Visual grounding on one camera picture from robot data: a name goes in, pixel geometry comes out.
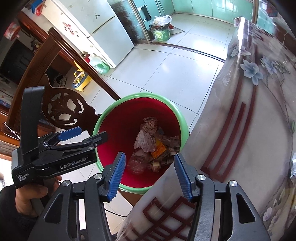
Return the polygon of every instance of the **wooden chair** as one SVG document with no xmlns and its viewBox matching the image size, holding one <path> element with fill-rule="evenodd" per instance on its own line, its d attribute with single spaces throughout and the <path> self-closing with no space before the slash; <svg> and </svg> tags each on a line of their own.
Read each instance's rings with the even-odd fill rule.
<svg viewBox="0 0 296 241">
<path fill-rule="evenodd" d="M 82 131 L 87 130 L 92 135 L 94 126 L 99 118 L 95 114 L 95 109 L 87 105 L 84 98 L 74 90 L 66 88 L 53 88 L 45 75 L 47 68 L 50 66 L 58 53 L 63 50 L 76 63 L 78 63 L 89 76 L 100 85 L 113 99 L 119 100 L 120 96 L 97 74 L 97 72 L 62 38 L 61 35 L 51 28 L 49 37 L 40 46 L 32 61 L 27 67 L 13 97 L 11 107 L 9 109 L 6 124 L 2 125 L 2 131 L 11 136 L 16 137 L 20 133 L 20 111 L 22 94 L 25 88 L 34 86 L 45 86 L 43 98 L 43 113 L 48 121 L 61 129 L 71 129 L 80 126 Z M 68 101 L 76 105 L 74 110 L 69 109 Z M 61 120 L 61 114 L 68 114 L 68 120 Z"/>
</svg>

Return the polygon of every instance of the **white refrigerator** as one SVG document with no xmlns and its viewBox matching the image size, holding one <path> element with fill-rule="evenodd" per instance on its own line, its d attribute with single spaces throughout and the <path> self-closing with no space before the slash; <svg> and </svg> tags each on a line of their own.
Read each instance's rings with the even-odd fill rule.
<svg viewBox="0 0 296 241">
<path fill-rule="evenodd" d="M 116 67 L 133 43 L 107 0 L 46 0 L 45 16 L 81 52 Z"/>
</svg>

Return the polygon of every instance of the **white tile floor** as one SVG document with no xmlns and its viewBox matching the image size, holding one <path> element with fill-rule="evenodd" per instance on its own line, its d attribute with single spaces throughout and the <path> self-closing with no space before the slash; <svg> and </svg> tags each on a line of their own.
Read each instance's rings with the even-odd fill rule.
<svg viewBox="0 0 296 241">
<path fill-rule="evenodd" d="M 217 60 L 186 50 L 139 44 L 117 68 L 111 69 L 106 75 L 102 75 L 102 78 L 121 97 L 139 92 L 153 92 L 167 97 L 180 109 L 191 131 L 200 117 L 213 80 L 222 65 L 223 63 Z M 67 75 L 67 88 L 73 89 L 74 71 L 75 68 L 71 69 Z M 89 105 L 95 108 L 97 114 L 103 113 L 114 102 L 94 81 L 91 81 L 84 91 L 79 93 Z M 78 142 L 87 137 L 89 135 L 85 131 L 63 144 Z M 63 180 L 76 183 L 85 181 L 98 172 L 97 166 L 92 164 L 62 177 Z M 126 216 L 132 206 L 118 193 L 111 203 L 105 205 L 105 208 Z M 83 229 L 85 228 L 83 202 L 81 202 L 80 210 L 80 226 Z M 106 215 L 111 233 L 118 232 L 124 218 L 108 212 Z"/>
<path fill-rule="evenodd" d="M 177 13 L 173 14 L 172 18 L 171 24 L 184 32 L 171 35 L 166 43 L 196 49 L 226 59 L 227 46 L 235 31 L 232 24 L 190 14 Z"/>
</svg>

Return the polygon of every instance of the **plastic bottle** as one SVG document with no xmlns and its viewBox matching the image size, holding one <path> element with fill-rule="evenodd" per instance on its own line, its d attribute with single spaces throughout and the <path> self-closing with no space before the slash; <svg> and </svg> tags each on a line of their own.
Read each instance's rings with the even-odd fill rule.
<svg viewBox="0 0 296 241">
<path fill-rule="evenodd" d="M 89 64 L 99 73 L 99 74 L 105 74 L 107 73 L 110 68 L 108 65 L 106 65 L 103 60 L 98 56 L 89 56 Z"/>
</svg>

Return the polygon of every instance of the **green trash can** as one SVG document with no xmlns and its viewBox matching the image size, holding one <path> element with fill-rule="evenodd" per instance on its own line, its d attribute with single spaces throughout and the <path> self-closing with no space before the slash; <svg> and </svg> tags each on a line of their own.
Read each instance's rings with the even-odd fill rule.
<svg viewBox="0 0 296 241">
<path fill-rule="evenodd" d="M 153 33 L 160 42 L 168 41 L 170 39 L 170 31 L 168 28 L 163 30 L 153 30 Z"/>
<path fill-rule="evenodd" d="M 113 162 L 119 151 L 129 161 L 140 125 L 146 117 L 156 117 L 158 125 L 168 136 L 178 135 L 181 149 L 189 137 L 188 126 L 180 110 L 167 98 L 153 93 L 136 93 L 119 99 L 109 106 L 99 118 L 94 135 L 106 131 L 108 141 L 96 148 L 97 166 L 103 171 Z M 168 167 L 158 173 L 145 170 L 142 175 L 124 171 L 119 188 L 126 192 L 144 194 L 161 177 Z"/>
</svg>

